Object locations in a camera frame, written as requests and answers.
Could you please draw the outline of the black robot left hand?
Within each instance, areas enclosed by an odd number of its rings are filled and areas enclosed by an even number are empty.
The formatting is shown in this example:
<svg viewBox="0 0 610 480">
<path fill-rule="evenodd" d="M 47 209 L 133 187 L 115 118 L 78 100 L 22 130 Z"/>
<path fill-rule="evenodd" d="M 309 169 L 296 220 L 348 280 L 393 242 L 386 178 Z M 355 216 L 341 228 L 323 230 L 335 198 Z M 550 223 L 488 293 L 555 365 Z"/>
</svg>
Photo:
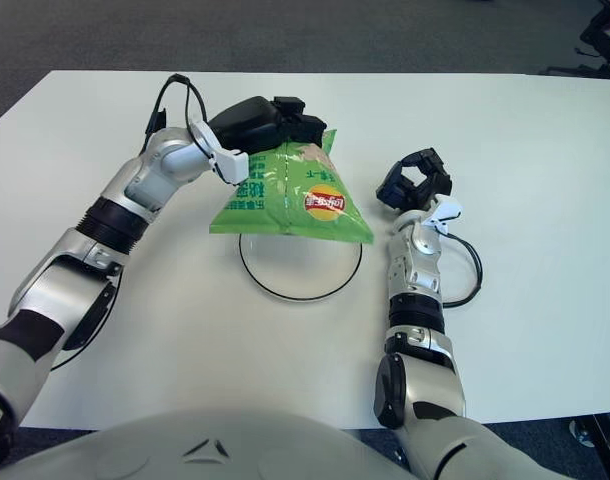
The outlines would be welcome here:
<svg viewBox="0 0 610 480">
<path fill-rule="evenodd" d="M 321 147 L 327 124 L 305 114 L 305 106 L 298 97 L 267 100 L 254 96 L 214 116 L 208 125 L 224 148 L 248 154 L 271 150 L 289 141 Z"/>
</svg>

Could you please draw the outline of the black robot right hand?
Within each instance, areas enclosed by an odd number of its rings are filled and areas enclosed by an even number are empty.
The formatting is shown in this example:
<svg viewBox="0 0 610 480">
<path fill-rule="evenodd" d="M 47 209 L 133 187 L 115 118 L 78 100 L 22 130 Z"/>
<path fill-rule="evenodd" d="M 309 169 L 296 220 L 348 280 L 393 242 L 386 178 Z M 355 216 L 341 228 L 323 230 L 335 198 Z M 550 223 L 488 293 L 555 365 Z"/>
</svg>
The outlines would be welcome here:
<svg viewBox="0 0 610 480">
<path fill-rule="evenodd" d="M 415 184 L 404 176 L 404 168 L 416 168 L 425 179 Z M 376 190 L 376 198 L 402 212 L 427 211 L 436 194 L 450 195 L 452 181 L 444 162 L 433 148 L 411 153 L 396 162 Z"/>
</svg>

